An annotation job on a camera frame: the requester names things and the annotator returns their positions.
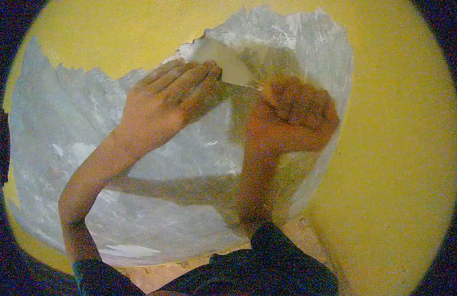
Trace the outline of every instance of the forearm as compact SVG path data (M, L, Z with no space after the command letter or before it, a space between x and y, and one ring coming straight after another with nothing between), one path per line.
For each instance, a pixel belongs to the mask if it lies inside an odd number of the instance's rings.
M110 133L75 171L59 198L63 228L84 222L100 191L136 161L137 158L117 141L114 132Z
M242 221L271 221L272 201L268 194L278 159L278 155L261 152L247 145L237 197L239 216Z

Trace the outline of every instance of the wall surface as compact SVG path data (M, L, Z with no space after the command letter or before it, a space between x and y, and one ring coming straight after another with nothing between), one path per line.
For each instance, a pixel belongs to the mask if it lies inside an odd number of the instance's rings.
M344 118L352 88L352 49L345 30L321 10L282 16L268 7L241 9L204 35L236 48L232 60L243 58L254 76L260 76L260 70L269 75L270 68L279 73L291 64L286 72L299 69L296 74L318 81ZM181 46L170 58L191 60L205 40ZM292 61L287 61L287 52ZM57 213L60 193L118 125L126 93L146 74L135 69L113 80L97 68L87 72L63 65L53 68L38 39L31 39L10 112L11 157L20 202L11 210L27 232L64 251ZM232 230L237 225L237 175L243 161L242 141L236 135L240 131L234 129L244 125L257 94L232 88L219 91L213 100L218 104L207 115L148 153L118 185L99 194L87 227L105 262L162 264L246 242ZM276 222L284 223L307 207L338 135L320 154L297 153L281 160L273 193Z
M242 5L263 3L50 2L15 61L5 107L31 36L54 69L99 67L117 80L155 67ZM354 292L406 295L432 262L457 194L457 100L439 47L405 1L269 3L283 15L320 6L346 28L354 51L350 101L334 156L303 214ZM5 195L21 206L12 174Z

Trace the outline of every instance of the white plaster patch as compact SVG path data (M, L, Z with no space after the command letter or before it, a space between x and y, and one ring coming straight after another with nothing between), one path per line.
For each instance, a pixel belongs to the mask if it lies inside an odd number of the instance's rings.
M75 143L72 151L79 162L83 162L95 150L95 145L86 143Z
M218 143L219 143L219 141L207 142L206 144L204 144L204 146L209 147L209 146L212 146L212 145L215 145L215 144L218 144Z
M155 254L160 253L158 250L153 250L141 246L134 246L134 245L116 245L116 246L105 246L108 249L99 250L99 252L114 256L120 257L128 257L128 258L139 258L139 257L146 257L146 256L154 256Z
M56 153L62 157L63 155L63 151L62 151L62 148L57 146L56 144L51 144L51 146L54 148L54 151L56 151Z

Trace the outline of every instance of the left hand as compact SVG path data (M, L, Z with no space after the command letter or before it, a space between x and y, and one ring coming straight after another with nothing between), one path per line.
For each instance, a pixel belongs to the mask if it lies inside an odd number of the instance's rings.
M113 131L119 145L143 157L207 112L222 73L215 62L173 60L152 71L128 92L121 123Z

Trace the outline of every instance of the wrist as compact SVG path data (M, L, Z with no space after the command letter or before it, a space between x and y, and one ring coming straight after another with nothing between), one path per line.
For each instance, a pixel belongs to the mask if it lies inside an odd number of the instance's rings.
M141 141L139 141L138 137L132 135L131 128L122 125L115 127L108 138L111 138L113 145L115 145L119 151L135 161L145 156L151 150L150 147L147 147L148 145L139 143Z

